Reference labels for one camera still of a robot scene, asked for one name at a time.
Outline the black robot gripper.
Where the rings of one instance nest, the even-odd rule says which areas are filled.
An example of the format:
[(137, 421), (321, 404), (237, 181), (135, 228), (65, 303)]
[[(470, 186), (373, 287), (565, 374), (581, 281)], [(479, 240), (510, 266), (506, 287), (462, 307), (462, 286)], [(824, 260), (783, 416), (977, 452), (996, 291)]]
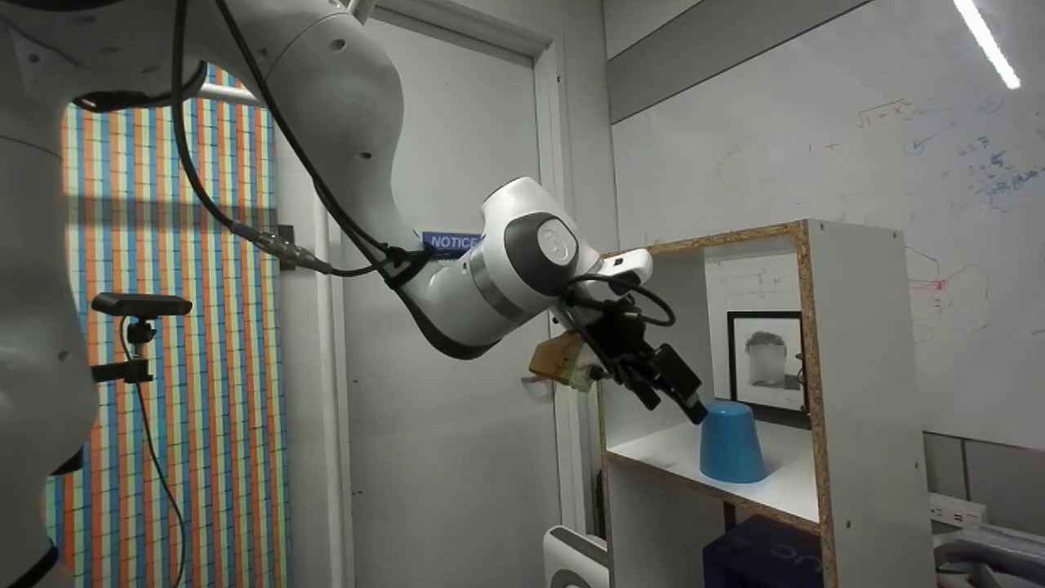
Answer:
[(705, 421), (701, 378), (670, 343), (645, 343), (645, 328), (672, 328), (676, 314), (641, 279), (578, 274), (569, 281), (565, 311), (604, 374), (643, 410), (672, 398), (693, 424)]

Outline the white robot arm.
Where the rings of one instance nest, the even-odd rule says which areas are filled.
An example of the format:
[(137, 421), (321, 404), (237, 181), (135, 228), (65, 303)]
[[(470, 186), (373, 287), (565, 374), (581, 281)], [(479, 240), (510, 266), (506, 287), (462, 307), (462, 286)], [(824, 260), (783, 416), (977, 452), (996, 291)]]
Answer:
[(69, 287), (57, 189), (61, 107), (177, 107), (217, 65), (266, 105), (324, 209), (382, 274), (423, 339), (473, 361), (557, 311), (643, 404), (697, 421), (697, 375), (651, 348), (627, 291), (645, 252), (604, 260), (530, 177), (482, 204), (455, 262), (400, 219), (390, 167), (400, 78), (335, 0), (0, 0), (0, 588), (57, 588), (43, 491), (98, 416)]

